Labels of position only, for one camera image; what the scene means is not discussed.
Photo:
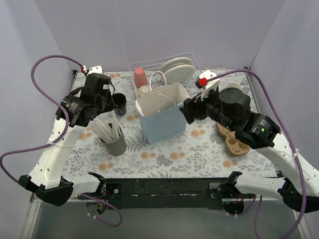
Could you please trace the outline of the light blue paper bag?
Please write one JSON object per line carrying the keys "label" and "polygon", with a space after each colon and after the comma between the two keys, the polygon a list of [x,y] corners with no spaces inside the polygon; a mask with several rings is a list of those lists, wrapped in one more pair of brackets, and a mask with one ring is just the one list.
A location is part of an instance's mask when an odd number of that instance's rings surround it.
{"label": "light blue paper bag", "polygon": [[185,131],[186,119],[179,108],[189,93],[179,82],[165,81],[163,86],[152,89],[150,79],[148,88],[149,93],[136,99],[136,108],[142,132],[148,144],[153,145]]}

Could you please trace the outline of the grey straw holder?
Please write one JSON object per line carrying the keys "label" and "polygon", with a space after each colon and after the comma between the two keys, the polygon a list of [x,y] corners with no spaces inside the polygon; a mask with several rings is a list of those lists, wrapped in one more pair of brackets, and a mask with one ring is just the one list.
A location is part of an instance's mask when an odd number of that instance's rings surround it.
{"label": "grey straw holder", "polygon": [[122,131],[122,128],[119,127],[119,130],[120,130],[120,137],[114,142],[106,143],[104,140],[100,138],[102,145],[105,147],[106,151],[111,156],[120,156],[124,154],[127,150],[127,142],[125,140],[125,136]]}

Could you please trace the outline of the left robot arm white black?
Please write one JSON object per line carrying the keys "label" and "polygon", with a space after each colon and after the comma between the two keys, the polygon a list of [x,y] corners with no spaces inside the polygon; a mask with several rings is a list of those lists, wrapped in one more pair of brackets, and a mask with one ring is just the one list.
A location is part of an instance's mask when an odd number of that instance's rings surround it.
{"label": "left robot arm white black", "polygon": [[71,196],[84,193],[101,199],[106,193],[103,176],[89,172],[80,177],[65,179],[62,171],[79,136],[98,115],[113,110],[111,78],[99,73],[88,74],[80,96],[69,94],[61,102],[70,122],[61,109],[56,112],[53,130],[46,148],[35,167],[20,176],[18,184],[33,192],[42,201],[61,206]]}

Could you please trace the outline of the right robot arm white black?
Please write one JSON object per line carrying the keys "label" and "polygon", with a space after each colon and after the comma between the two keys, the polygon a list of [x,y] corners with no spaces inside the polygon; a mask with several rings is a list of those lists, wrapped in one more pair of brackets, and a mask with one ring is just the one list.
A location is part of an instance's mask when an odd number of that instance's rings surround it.
{"label": "right robot arm white black", "polygon": [[303,192],[296,159],[299,160],[306,187],[305,213],[319,209],[319,172],[301,155],[294,153],[291,143],[268,116],[250,110],[250,97],[236,88],[221,92],[210,90],[188,98],[180,111],[188,124],[195,119],[210,118],[235,133],[235,138],[269,159],[283,174],[281,178],[249,177],[233,171],[224,183],[211,188],[217,198],[237,198],[241,194],[256,194],[283,201],[300,212]]}

